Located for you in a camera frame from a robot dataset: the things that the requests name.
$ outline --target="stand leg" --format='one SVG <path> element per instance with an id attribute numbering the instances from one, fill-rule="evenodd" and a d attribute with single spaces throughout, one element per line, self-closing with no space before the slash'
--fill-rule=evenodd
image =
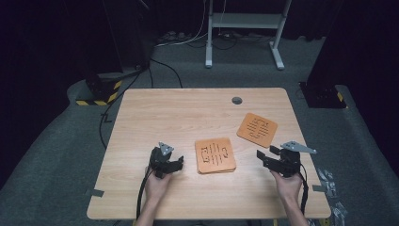
<path id="1" fill-rule="evenodd" d="M 211 0 L 209 3 L 209 20 L 208 20 L 208 40 L 206 42 L 206 58 L 205 67 L 212 68 L 212 15 L 213 15 L 214 1 Z"/>
<path id="2" fill-rule="evenodd" d="M 279 28 L 277 30 L 275 41 L 270 41 L 270 49 L 272 50 L 273 58 L 276 61 L 277 68 L 279 70 L 284 69 L 284 64 L 282 63 L 281 56 L 279 55 L 279 39 L 281 38 L 282 29 L 284 28 L 285 21 L 287 20 L 288 10 L 290 9 L 292 0 L 287 0 L 285 3 L 284 11 L 281 14 L 281 19 L 279 21 Z"/>

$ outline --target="wooden table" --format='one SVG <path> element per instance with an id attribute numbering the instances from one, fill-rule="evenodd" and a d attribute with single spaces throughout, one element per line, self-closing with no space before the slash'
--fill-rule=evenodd
<path id="1" fill-rule="evenodd" d="M 231 99 L 240 97 L 235 105 Z M 88 217 L 136 218 L 136 201 L 145 167 L 158 142 L 173 146 L 171 161 L 184 156 L 184 168 L 175 172 L 158 219 L 286 218 L 273 176 L 256 157 L 268 149 L 236 132 L 248 112 L 275 121 L 279 127 L 272 145 L 295 140 L 306 145 L 284 89 L 129 89 L 106 150 Z M 198 174 L 195 141 L 228 137 L 234 151 L 234 172 Z M 328 218 L 330 209 L 308 153 L 301 154 L 308 173 L 307 218 Z"/>

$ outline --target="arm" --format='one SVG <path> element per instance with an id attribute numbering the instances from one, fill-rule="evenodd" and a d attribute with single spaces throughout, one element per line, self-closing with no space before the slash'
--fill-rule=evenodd
<path id="1" fill-rule="evenodd" d="M 140 217 L 136 221 L 136 226 L 152 226 L 156 209 L 167 192 L 171 177 L 171 173 L 166 174 L 164 179 L 155 177 L 153 172 L 150 174 L 146 183 L 146 202 L 141 210 Z"/>
<path id="2" fill-rule="evenodd" d="M 277 172 L 272 170 L 270 172 L 276 179 L 279 197 L 284 206 L 285 213 L 287 214 L 290 224 L 292 226 L 309 226 L 308 221 L 300 211 L 299 204 L 297 202 L 299 189 L 302 185 L 302 179 L 298 174 L 295 174 L 289 178 L 284 178 Z"/>

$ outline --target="round hole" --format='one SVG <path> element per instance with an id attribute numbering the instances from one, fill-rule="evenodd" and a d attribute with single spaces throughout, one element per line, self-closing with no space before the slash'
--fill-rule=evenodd
<path id="1" fill-rule="evenodd" d="M 241 103 L 243 103 L 243 99 L 241 99 L 241 97 L 233 97 L 231 99 L 231 101 L 235 104 L 235 105 L 240 105 Z"/>

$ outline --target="gray carpet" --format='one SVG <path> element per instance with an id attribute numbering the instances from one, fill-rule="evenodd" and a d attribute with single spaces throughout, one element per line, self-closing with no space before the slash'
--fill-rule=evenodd
<path id="1" fill-rule="evenodd" d="M 202 46 L 202 42 L 192 45 Z M 337 86 L 348 104 L 346 109 L 308 108 L 298 82 L 306 81 L 323 40 L 281 40 L 279 50 L 286 66 L 278 71 L 267 42 L 239 42 L 231 49 L 214 49 L 214 66 L 204 68 L 205 48 L 188 45 L 157 47 L 152 58 L 174 68 L 184 88 L 273 88 L 287 90 L 318 169 L 333 173 L 337 198 L 343 204 L 346 225 L 398 225 L 399 181 L 378 150 L 359 114 L 350 91 Z M 215 40 L 219 48 L 231 42 Z M 152 62 L 155 88 L 178 88 L 172 70 Z M 122 82 L 122 89 L 133 81 Z M 79 106 L 74 98 L 83 86 L 70 87 L 70 106 L 40 134 L 8 182 L 0 191 L 0 225 L 131 225 L 125 220 L 91 220 L 87 217 L 90 191 L 96 182 L 105 149 L 99 137 L 101 114 L 106 106 Z M 150 88 L 149 71 L 141 74 L 131 89 Z M 120 99 L 109 110 L 114 120 Z M 105 143 L 113 122 L 103 125 Z M 287 221 L 279 220 L 280 225 Z M 156 225 L 246 225 L 233 221 L 158 221 Z M 272 225 L 271 220 L 252 221 Z"/>

